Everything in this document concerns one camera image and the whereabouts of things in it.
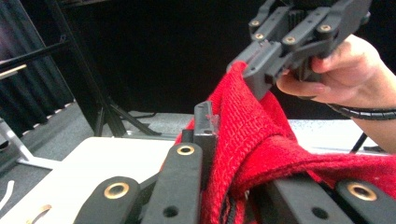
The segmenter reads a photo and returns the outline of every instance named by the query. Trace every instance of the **black background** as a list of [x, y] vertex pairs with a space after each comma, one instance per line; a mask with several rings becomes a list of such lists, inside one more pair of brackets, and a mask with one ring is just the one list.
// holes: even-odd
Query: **black background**
[[[40, 1], [22, 2], [45, 41], [57, 42], [59, 33]], [[192, 113], [215, 89], [228, 63], [249, 44], [248, 22], [262, 3], [113, 0], [70, 8], [67, 14], [77, 22], [118, 105], [127, 111]], [[393, 72], [395, 12], [393, 1], [374, 0], [370, 22], [357, 33], [378, 49]], [[69, 86], [83, 82], [70, 77], [66, 81]], [[89, 107], [83, 104], [89, 105], [91, 96], [84, 98], [86, 92], [71, 89], [82, 109]], [[285, 95], [276, 88], [273, 92], [290, 119], [342, 118], [326, 105]]]

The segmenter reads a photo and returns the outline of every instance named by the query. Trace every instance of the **red sweater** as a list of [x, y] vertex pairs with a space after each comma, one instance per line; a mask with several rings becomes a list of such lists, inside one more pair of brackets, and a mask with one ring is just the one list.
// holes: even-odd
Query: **red sweater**
[[[344, 178], [362, 179], [396, 199], [395, 156], [308, 153], [298, 145], [275, 96], [268, 92], [257, 101], [250, 92], [242, 78], [246, 66], [235, 63], [208, 98], [220, 122], [201, 223], [223, 223], [230, 202], [236, 204], [234, 223], [242, 223], [248, 189], [300, 172], [315, 174], [331, 187]], [[193, 120], [187, 129], [192, 128]]]

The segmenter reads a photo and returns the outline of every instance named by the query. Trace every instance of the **black metal frame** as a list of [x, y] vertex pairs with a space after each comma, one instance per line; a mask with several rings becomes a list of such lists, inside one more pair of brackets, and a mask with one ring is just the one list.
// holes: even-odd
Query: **black metal frame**
[[111, 0], [61, 0], [64, 7], [82, 7], [95, 3], [107, 2]]
[[76, 26], [74, 26], [73, 22], [67, 18], [63, 9], [56, 0], [45, 0], [45, 2], [62, 33], [61, 42], [0, 63], [0, 73], [18, 65], [51, 55], [59, 50], [69, 49], [75, 55], [78, 67], [81, 69], [82, 75], [90, 88], [91, 94], [99, 107], [94, 128], [95, 136], [102, 135], [103, 126], [105, 122], [107, 122], [114, 136], [123, 137], [126, 134], [126, 130], [120, 117], [128, 120], [142, 133], [147, 135], [161, 135], [161, 133], [152, 131], [149, 127], [141, 123], [137, 118], [128, 114], [128, 112], [124, 111], [111, 100], [88, 48], [85, 46], [82, 38], [78, 35]]

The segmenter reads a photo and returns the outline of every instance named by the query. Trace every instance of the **white table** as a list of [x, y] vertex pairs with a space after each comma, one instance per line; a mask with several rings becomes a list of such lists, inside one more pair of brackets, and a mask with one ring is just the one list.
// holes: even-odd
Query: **white table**
[[155, 175], [173, 141], [92, 137], [82, 142], [1, 220], [28, 223], [50, 208], [38, 223], [73, 223], [93, 190], [113, 176], [138, 183]]
[[[289, 123], [299, 144], [311, 153], [348, 153], [362, 134], [351, 119], [291, 119]], [[367, 138], [362, 146], [374, 147], [376, 143]], [[371, 154], [362, 150], [359, 153]]]

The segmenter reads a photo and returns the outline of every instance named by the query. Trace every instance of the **bolt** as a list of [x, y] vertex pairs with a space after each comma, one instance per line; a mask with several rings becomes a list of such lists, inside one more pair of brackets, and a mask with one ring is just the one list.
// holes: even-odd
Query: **bolt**
[[263, 34], [255, 34], [254, 36], [256, 37], [256, 39], [263, 39], [264, 38]]
[[259, 21], [253, 21], [251, 24], [254, 25], [254, 26], [258, 26], [258, 25], [260, 25], [260, 22]]
[[285, 38], [285, 42], [286, 42], [287, 44], [292, 44], [292, 43], [294, 43], [295, 41], [296, 41], [296, 38], [294, 38], [293, 36], [288, 36], [288, 37]]
[[330, 25], [321, 25], [320, 26], [320, 30], [324, 31], [324, 32], [328, 32], [332, 29], [332, 27]]

